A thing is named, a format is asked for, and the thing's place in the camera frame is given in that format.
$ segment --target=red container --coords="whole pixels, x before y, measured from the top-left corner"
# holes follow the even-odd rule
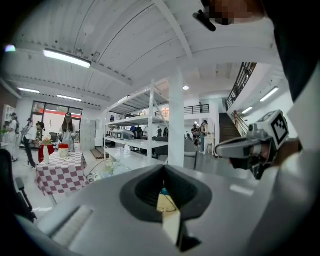
[[[59,144],[59,149],[68,149],[69,148],[69,145],[68,144],[64,144],[64,143],[61,143]]]

